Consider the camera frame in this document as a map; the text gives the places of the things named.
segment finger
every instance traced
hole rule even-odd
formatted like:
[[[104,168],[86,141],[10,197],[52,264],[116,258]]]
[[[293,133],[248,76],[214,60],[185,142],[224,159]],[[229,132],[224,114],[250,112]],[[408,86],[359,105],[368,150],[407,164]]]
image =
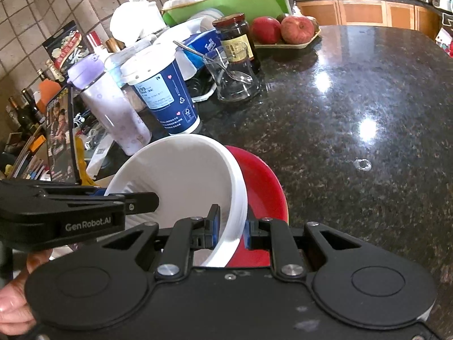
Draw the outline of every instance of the finger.
[[[24,323],[3,323],[0,325],[0,332],[8,335],[22,335],[28,332],[34,325],[36,325],[36,321],[28,321]]]
[[[48,262],[52,254],[52,249],[47,249],[47,251],[30,253],[27,257],[27,270],[29,273],[32,273],[40,265]]]
[[[0,290],[0,312],[13,311],[27,304],[23,287],[28,276],[29,273],[24,269],[13,281]]]
[[[0,313],[0,323],[20,323],[33,321],[34,319],[28,305],[11,312]]]

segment spoon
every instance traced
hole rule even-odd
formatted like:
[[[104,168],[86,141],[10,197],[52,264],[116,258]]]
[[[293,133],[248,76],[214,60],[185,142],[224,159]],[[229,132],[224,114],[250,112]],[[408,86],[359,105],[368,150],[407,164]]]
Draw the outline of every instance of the spoon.
[[[240,81],[241,83],[244,83],[244,84],[250,84],[253,82],[253,78],[246,73],[243,73],[241,71],[235,71],[235,70],[231,70],[231,71],[227,70],[227,67],[225,66],[225,64],[223,62],[218,62],[218,61],[212,60],[210,57],[203,55],[201,52],[195,51],[194,49],[190,48],[189,46],[184,45],[181,42],[173,41],[173,43],[175,45],[181,47],[182,49],[193,53],[194,55],[200,56],[201,58],[205,59],[206,61],[219,65],[219,67],[221,67],[228,74],[228,76],[233,80]]]

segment tile wall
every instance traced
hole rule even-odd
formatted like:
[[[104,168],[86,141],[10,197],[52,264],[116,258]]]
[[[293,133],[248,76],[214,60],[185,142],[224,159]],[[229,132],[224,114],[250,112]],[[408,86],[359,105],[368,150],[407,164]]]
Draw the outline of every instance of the tile wall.
[[[83,33],[96,30],[101,40],[111,37],[110,19],[126,0],[0,0],[0,140],[14,125],[5,112],[8,97],[25,87],[37,89],[36,70],[48,55],[42,42],[75,20]],[[155,1],[159,8],[167,0]]]

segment green cutting board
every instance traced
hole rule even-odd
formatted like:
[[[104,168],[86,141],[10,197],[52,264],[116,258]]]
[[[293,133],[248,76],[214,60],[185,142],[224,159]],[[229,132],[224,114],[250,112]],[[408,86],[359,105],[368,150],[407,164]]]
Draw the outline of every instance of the green cutting board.
[[[277,18],[282,13],[288,13],[285,0],[205,0],[166,11],[163,18],[165,23],[173,27],[187,21],[197,12],[209,9],[210,7],[220,10],[224,15],[243,12],[245,19],[249,23],[259,16]]]

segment cabinet door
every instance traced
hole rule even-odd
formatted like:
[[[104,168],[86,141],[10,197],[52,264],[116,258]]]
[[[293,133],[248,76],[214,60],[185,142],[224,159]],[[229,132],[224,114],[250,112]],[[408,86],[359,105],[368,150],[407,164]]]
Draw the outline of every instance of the cabinet door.
[[[386,6],[388,27],[415,29],[413,5],[386,2]]]
[[[319,25],[340,24],[338,3],[336,0],[297,2],[297,7],[302,14],[316,18]]]
[[[422,6],[415,6],[415,29],[426,34],[432,40],[439,33],[440,16]]]
[[[387,26],[386,2],[378,0],[340,0],[342,25]]]

